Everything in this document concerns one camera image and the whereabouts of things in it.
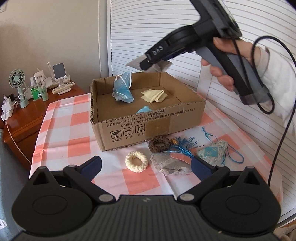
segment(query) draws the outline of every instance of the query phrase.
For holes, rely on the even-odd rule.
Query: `hand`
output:
[[[214,45],[223,52],[237,54],[234,44],[231,39],[213,39]],[[236,40],[237,46],[239,48],[240,54],[245,57],[249,63],[251,63],[251,50],[253,44],[250,42],[246,42],[243,40]],[[261,57],[261,51],[258,47],[255,48],[254,52],[254,60],[255,65],[257,66]],[[202,65],[207,66],[210,63],[206,60],[202,59]],[[225,89],[229,91],[234,91],[234,81],[229,75],[223,75],[222,70],[218,67],[211,66],[210,72],[213,76],[217,77],[220,84],[222,84]]]

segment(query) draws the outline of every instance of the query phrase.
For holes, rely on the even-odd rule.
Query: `green bottle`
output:
[[[30,78],[30,83],[31,83],[31,86],[29,89],[31,91],[33,101],[40,99],[41,94],[39,93],[38,86],[35,83],[33,77]]]

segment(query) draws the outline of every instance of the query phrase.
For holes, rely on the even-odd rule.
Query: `das logo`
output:
[[[153,50],[152,53],[154,55],[157,55],[157,53],[159,53],[161,50],[163,50],[163,47],[160,45],[160,46],[158,46],[158,48],[156,48],[156,50]]]

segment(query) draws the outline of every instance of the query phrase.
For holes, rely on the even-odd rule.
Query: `gray cloth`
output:
[[[158,63],[152,65],[152,67],[150,67],[148,70],[142,70],[140,68],[140,63],[144,59],[146,59],[146,55],[143,54],[140,57],[127,63],[126,66],[132,67],[132,68],[140,70],[142,72],[151,73],[151,72],[165,72],[172,65],[172,62],[170,62],[170,61],[161,60]]]
[[[274,234],[282,241],[296,241],[296,224],[286,228],[277,228]]]
[[[168,175],[185,175],[192,173],[191,165],[170,156],[170,152],[153,153],[151,154],[151,162],[155,168]]]
[[[11,207],[29,179],[25,170],[15,155],[2,142],[3,130],[0,129],[0,240],[8,241],[19,233],[12,214]]]

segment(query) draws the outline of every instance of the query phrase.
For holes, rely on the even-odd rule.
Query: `mini fan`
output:
[[[25,74],[21,69],[15,69],[12,71],[9,75],[9,84],[12,88],[17,89],[17,92],[19,93],[19,99],[20,99],[20,107],[25,108],[29,101],[23,92],[23,89],[21,86],[25,82]]]

